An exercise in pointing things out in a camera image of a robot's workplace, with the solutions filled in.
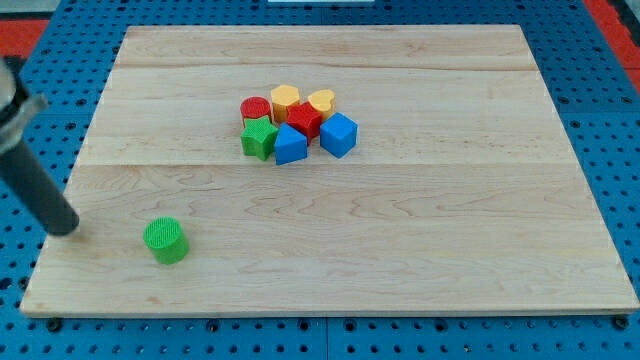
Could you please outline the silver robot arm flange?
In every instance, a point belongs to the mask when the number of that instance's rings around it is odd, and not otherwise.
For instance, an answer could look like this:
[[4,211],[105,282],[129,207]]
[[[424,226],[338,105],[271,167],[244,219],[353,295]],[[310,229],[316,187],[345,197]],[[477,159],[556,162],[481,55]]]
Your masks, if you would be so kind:
[[22,139],[27,124],[49,106],[44,94],[31,94],[5,59],[1,59],[1,154]]

